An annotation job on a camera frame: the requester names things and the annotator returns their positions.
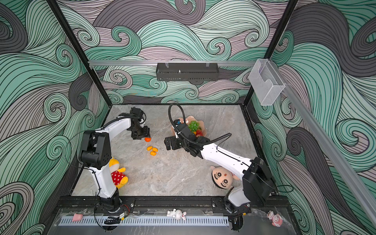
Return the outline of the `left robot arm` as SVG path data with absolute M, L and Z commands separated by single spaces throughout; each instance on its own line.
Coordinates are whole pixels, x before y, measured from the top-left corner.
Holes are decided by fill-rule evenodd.
M 79 161 L 92 173 L 99 204 L 110 212 L 120 208 L 119 189 L 129 181 L 126 168 L 112 156 L 111 140 L 123 131 L 130 131 L 133 140 L 150 138 L 150 128 L 145 122 L 145 112 L 132 107 L 129 113 L 121 113 L 103 127 L 85 131 L 82 136 Z

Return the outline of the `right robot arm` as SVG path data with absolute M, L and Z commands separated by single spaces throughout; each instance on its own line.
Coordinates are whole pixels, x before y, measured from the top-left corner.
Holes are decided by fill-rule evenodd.
M 215 163 L 211 178 L 218 188 L 227 190 L 225 203 L 228 207 L 239 208 L 248 203 L 262 206 L 271 193 L 293 192 L 291 185 L 274 184 L 271 170 L 263 159 L 242 157 L 216 145 L 230 138 L 230 133 L 211 141 L 194 134 L 185 117 L 173 119 L 168 114 L 168 119 L 174 136 L 165 138 L 167 150 L 183 149 L 194 157 Z

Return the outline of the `strawberry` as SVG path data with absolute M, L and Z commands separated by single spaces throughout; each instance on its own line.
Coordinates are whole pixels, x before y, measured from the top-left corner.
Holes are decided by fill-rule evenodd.
M 203 136 L 202 131 L 201 131 L 200 129 L 198 129 L 198 130 L 196 131 L 196 136 L 197 136 L 197 137 L 199 137 L 199 136 Z

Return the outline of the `green grape bunch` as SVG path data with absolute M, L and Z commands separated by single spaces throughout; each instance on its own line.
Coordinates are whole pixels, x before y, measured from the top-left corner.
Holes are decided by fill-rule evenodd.
M 198 122 L 198 121 L 195 121 L 195 120 L 191 121 L 191 122 L 189 123 L 188 127 L 189 127 L 190 131 L 191 131 L 192 133 L 194 133 L 194 134 L 196 134 L 196 131 L 197 131 L 198 129 L 202 130 L 202 128 L 201 128 L 199 122 Z

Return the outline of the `pink fruit bowl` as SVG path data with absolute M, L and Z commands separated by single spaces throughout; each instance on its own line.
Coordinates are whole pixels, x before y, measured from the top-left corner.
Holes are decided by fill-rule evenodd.
M 178 128 L 178 133 L 181 131 L 185 137 L 205 137 L 207 131 L 204 126 L 204 122 L 201 120 L 196 120 L 193 116 L 187 117 L 183 120 L 182 117 L 179 119 L 174 119 L 174 124 Z

